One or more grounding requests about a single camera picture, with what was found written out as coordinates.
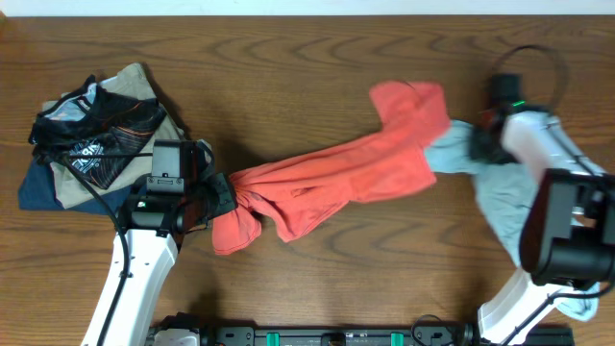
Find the red orange polo shirt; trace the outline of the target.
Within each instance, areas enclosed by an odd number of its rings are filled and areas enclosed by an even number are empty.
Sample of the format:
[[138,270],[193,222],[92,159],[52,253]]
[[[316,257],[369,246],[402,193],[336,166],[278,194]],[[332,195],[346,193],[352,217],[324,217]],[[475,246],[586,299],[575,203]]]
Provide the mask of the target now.
[[231,175],[238,206],[213,221],[216,254],[229,255],[261,234],[271,218],[284,242],[309,234],[350,202],[405,197],[436,182],[425,151],[451,126],[436,83],[384,82],[370,98],[381,121],[371,135]]

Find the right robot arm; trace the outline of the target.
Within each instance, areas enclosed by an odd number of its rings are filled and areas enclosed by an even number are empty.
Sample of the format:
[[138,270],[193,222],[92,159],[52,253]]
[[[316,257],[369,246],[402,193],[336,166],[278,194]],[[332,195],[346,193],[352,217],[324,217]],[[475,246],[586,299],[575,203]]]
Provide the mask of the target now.
[[595,167],[550,109],[531,106],[518,74],[489,79],[471,159],[521,163],[538,184],[519,240],[521,266],[479,310],[480,337],[520,345],[562,299],[600,298],[614,287],[614,178]]

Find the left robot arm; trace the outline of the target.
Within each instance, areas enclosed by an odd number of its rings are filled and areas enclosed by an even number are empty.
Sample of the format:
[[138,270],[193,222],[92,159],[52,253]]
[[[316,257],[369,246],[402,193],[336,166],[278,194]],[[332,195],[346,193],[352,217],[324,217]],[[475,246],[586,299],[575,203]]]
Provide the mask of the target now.
[[139,178],[112,216],[110,270],[85,345],[204,345],[207,337],[185,313],[151,322],[160,291],[186,234],[235,210],[234,188],[214,167],[209,144],[155,142],[150,174]]

